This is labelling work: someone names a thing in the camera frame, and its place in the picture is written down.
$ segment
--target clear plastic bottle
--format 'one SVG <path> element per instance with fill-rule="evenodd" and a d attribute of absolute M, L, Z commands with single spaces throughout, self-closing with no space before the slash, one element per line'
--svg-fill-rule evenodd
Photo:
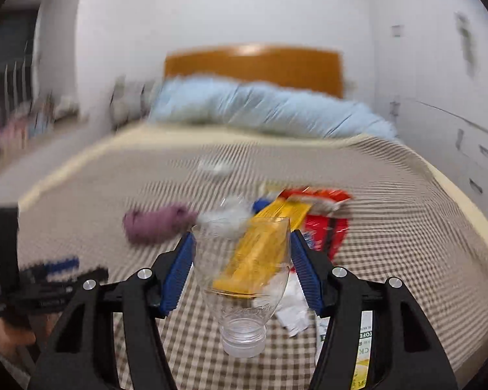
<path fill-rule="evenodd" d="M 224 350 L 250 358 L 265 347 L 266 323 L 289 277 L 289 219 L 252 218 L 240 229 L 224 220 L 193 228 L 194 274 L 219 322 Z"/>

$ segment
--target blue object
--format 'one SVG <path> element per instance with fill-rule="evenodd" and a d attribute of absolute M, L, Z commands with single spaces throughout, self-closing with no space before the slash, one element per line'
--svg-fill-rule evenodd
<path fill-rule="evenodd" d="M 253 204 L 253 212 L 255 214 L 258 214 L 260 211 L 262 211 L 264 208 L 266 208 L 271 203 L 272 203 L 272 201 L 270 201 L 269 199 L 265 199 L 265 198 L 257 199 L 255 201 L 255 203 Z"/>
<path fill-rule="evenodd" d="M 363 103 L 265 82 L 241 84 L 203 75 L 168 79 L 149 121 L 228 124 L 299 138 L 368 134 L 398 140 L 394 125 Z"/>
<path fill-rule="evenodd" d="M 316 312 L 316 315 L 320 315 L 324 309 L 320 279 L 316 275 L 313 265 L 295 232 L 291 232 L 291 259 L 297 270 L 298 280 L 304 291 L 308 306 Z"/>
<path fill-rule="evenodd" d="M 47 275 L 57 274 L 67 270 L 74 270 L 79 268 L 79 258 L 77 256 L 65 259 L 63 261 L 57 261 L 55 263 L 46 263 Z"/>
<path fill-rule="evenodd" d="M 191 232 L 186 234 L 183 243 L 175 249 L 178 253 L 168 270 L 161 291 L 159 310 L 165 317 L 177 308 L 179 298 L 183 292 L 186 278 L 194 261 L 194 236 Z"/>

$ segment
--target yellow package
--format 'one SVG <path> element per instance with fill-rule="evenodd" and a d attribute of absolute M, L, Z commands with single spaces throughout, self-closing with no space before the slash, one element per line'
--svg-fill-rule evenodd
<path fill-rule="evenodd" d="M 235 297 L 251 297 L 277 273 L 286 256 L 288 230 L 282 218 L 289 218 L 291 230 L 302 224 L 311 206 L 277 199 L 255 218 L 277 218 L 278 221 L 250 221 L 232 259 L 224 272 L 213 281 L 212 288 Z"/>

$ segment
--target yellow bed sheet edge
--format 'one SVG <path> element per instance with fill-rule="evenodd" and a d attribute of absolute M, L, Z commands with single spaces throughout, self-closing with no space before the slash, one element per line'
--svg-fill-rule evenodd
<path fill-rule="evenodd" d="M 137 124 L 113 137 L 105 138 L 80 154 L 72 157 L 52 174 L 40 180 L 19 200 L 20 211 L 31 207 L 38 198 L 50 188 L 63 183 L 85 164 L 106 152 L 130 148 L 156 148 L 156 147 L 191 147 L 205 144 L 229 144 L 239 142 L 256 142 L 280 146 L 311 146 L 337 148 L 361 142 L 368 135 L 357 135 L 346 139 L 295 139 L 277 136 L 265 136 L 254 133 L 228 129 L 222 126 L 178 126 L 178 125 L 151 125 Z M 488 246 L 488 220 L 474 203 L 454 185 L 443 173 L 429 162 L 424 160 L 437 182 L 448 195 L 458 204 L 459 208 L 479 233 Z"/>

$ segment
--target pink object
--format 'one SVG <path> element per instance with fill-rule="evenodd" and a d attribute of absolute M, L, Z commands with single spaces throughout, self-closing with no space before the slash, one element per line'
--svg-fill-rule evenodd
<path fill-rule="evenodd" d="M 170 205 L 142 213 L 131 210 L 123 217 L 126 237 L 132 244 L 157 244 L 184 233 L 197 221 L 197 212 L 186 205 Z"/>

